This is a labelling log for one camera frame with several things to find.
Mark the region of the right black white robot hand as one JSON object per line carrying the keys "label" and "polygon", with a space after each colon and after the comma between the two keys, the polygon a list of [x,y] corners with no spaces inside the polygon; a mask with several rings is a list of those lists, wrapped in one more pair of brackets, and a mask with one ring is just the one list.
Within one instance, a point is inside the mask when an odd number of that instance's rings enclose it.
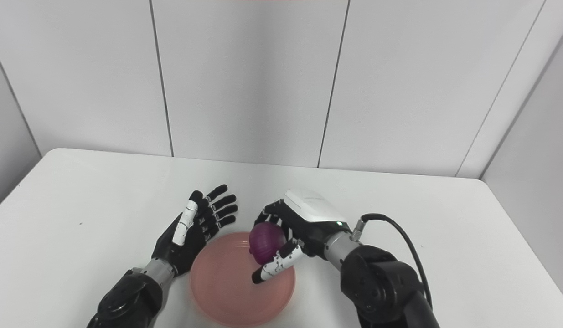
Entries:
{"label": "right black white robot hand", "polygon": [[344,216],[327,199],[306,189],[289,189],[283,198],[266,205],[254,226],[263,222],[279,226],[287,242],[252,274],[254,284],[281,274],[304,256],[328,260],[332,243],[352,234]]}

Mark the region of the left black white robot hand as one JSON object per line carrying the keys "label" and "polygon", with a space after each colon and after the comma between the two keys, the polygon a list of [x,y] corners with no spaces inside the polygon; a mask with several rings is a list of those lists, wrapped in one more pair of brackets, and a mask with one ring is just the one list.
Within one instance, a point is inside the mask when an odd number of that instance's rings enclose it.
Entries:
{"label": "left black white robot hand", "polygon": [[236,195],[227,195],[226,184],[207,195],[195,190],[183,212],[160,235],[151,258],[169,264],[175,276],[189,272],[196,256],[224,227],[236,222]]}

